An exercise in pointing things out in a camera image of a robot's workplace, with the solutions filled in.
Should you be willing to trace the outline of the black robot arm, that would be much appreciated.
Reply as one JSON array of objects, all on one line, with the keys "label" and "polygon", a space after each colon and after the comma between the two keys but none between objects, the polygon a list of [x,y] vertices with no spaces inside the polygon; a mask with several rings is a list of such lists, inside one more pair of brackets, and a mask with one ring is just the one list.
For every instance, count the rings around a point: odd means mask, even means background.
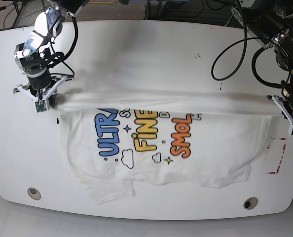
[{"label": "black robot arm", "polygon": [[[23,92],[33,101],[36,112],[44,112],[55,105],[57,89],[64,82],[74,79],[70,74],[51,73],[50,69],[64,64],[73,53],[78,40],[76,16],[88,4],[87,0],[52,0],[35,20],[28,39],[16,46],[15,62],[27,85],[18,85],[13,92]],[[61,33],[65,17],[72,18],[74,38],[67,53],[55,51],[54,40]]]},{"label": "black robot arm", "polygon": [[[252,58],[252,72],[261,84],[280,89],[283,106],[293,118],[293,38],[289,26],[273,11],[274,0],[254,0],[248,6],[240,0],[231,8],[234,17],[246,27],[247,32],[259,40],[262,48]],[[257,58],[268,48],[274,47],[278,66],[288,72],[286,81],[273,83],[263,80],[256,71]]]}]

